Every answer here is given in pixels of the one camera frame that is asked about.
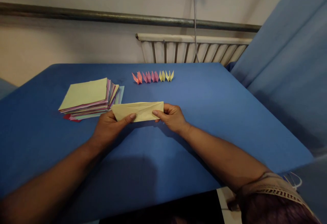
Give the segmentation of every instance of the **person's left hand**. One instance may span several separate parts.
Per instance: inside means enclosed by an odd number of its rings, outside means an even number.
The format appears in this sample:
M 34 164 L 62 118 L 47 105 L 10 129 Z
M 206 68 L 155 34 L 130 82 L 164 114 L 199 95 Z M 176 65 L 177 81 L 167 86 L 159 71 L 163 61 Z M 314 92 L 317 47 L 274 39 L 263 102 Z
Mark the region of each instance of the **person's left hand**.
M 136 118 L 132 113 L 117 122 L 112 111 L 101 114 L 92 137 L 88 143 L 99 150 L 105 150 L 118 136 L 123 128 Z

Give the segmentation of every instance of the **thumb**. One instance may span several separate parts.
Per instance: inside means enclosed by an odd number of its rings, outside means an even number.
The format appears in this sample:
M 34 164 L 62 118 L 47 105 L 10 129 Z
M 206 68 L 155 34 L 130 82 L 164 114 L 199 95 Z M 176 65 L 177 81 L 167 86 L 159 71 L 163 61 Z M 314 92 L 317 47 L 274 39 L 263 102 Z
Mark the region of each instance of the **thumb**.
M 168 115 L 162 111 L 153 110 L 152 113 L 164 122 L 168 119 Z
M 126 125 L 128 125 L 131 122 L 133 122 L 133 120 L 135 118 L 136 118 L 136 113 L 132 113 L 132 114 L 127 115 L 126 117 L 124 117 L 119 122 L 117 122 L 117 125 L 119 125 L 119 127 L 121 127 L 121 129 L 123 129 Z

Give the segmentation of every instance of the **person's right hand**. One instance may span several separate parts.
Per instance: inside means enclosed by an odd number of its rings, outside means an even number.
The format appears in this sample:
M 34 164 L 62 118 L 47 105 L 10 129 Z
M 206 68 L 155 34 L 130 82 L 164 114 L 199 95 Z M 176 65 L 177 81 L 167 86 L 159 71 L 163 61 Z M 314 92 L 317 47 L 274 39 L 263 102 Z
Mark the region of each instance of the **person's right hand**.
M 179 106 L 170 105 L 165 103 L 163 106 L 164 113 L 159 110 L 153 110 L 152 113 L 158 118 L 156 123 L 162 120 L 169 129 L 177 134 L 188 131 L 191 125 L 186 122 L 182 110 Z

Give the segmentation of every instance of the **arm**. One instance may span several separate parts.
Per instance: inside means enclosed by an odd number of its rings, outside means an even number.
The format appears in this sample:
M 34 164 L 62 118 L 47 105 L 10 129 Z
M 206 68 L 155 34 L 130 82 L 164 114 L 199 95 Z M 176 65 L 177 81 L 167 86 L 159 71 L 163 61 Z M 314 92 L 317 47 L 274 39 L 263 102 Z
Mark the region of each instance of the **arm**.
M 187 123 L 178 106 L 165 104 L 164 113 L 155 110 L 153 114 L 184 138 L 209 168 L 234 192 L 270 171 L 232 143 Z
M 1 223 L 44 223 L 52 220 L 100 156 L 134 120 L 117 122 L 112 111 L 102 114 L 92 137 L 54 167 L 30 180 L 0 202 Z

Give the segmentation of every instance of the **white wall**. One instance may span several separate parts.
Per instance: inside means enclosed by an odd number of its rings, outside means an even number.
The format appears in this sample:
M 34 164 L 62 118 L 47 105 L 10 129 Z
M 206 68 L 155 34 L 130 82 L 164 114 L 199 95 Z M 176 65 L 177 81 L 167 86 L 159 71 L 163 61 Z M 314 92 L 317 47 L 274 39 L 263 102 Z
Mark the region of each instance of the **white wall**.
M 193 17 L 193 0 L 0 0 L 120 13 Z M 197 0 L 197 18 L 261 25 L 279 0 Z M 135 33 L 193 34 L 192 29 L 0 17 L 0 77 L 22 85 L 54 63 L 143 61 Z M 251 37 L 199 30 L 198 35 Z

